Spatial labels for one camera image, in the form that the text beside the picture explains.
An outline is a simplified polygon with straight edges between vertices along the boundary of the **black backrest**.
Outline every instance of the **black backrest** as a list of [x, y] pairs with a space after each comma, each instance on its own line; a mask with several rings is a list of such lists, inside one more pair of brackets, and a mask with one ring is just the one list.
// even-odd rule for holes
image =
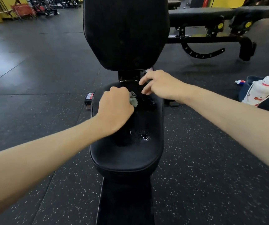
[[145, 70], [169, 36], [167, 0], [84, 0], [84, 34], [109, 70]]

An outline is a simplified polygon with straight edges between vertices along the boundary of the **speckled rubber flooring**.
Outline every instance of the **speckled rubber flooring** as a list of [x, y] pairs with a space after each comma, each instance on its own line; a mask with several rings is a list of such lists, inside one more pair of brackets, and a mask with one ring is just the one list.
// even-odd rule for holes
[[[82, 9], [0, 24], [0, 151], [87, 120], [84, 96], [117, 81], [88, 46]], [[269, 73], [269, 19], [248, 34], [258, 48], [238, 61], [239, 44], [195, 44], [208, 60], [167, 44], [155, 69], [236, 99], [235, 80]], [[165, 108], [165, 149], [152, 175], [155, 224], [269, 224], [269, 168], [183, 105]], [[101, 177], [83, 150], [0, 215], [0, 225], [95, 224]]]

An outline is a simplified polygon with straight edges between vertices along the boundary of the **forearm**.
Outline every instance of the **forearm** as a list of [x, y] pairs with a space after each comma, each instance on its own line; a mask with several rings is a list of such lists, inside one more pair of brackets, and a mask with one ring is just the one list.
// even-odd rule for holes
[[48, 174], [107, 134], [91, 118], [67, 130], [0, 152], [0, 213]]
[[269, 166], [269, 111], [184, 84], [182, 103], [229, 134]]

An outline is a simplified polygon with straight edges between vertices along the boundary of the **white water bottle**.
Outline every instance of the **white water bottle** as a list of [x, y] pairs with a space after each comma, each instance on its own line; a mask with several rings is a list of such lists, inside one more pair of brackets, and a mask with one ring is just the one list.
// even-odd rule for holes
[[269, 76], [266, 76], [263, 80], [253, 81], [242, 103], [257, 107], [268, 98]]

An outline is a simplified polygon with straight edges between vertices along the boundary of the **yellow knob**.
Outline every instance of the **yellow knob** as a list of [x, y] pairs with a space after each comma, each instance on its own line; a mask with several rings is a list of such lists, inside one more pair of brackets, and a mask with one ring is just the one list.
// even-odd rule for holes
[[224, 24], [223, 24], [223, 23], [220, 23], [220, 24], [218, 25], [218, 28], [221, 29], [223, 26], [224, 26]]
[[246, 24], [245, 24], [245, 28], [248, 28], [248, 27], [250, 27], [252, 25], [252, 21], [249, 21], [249, 22], [247, 22]]

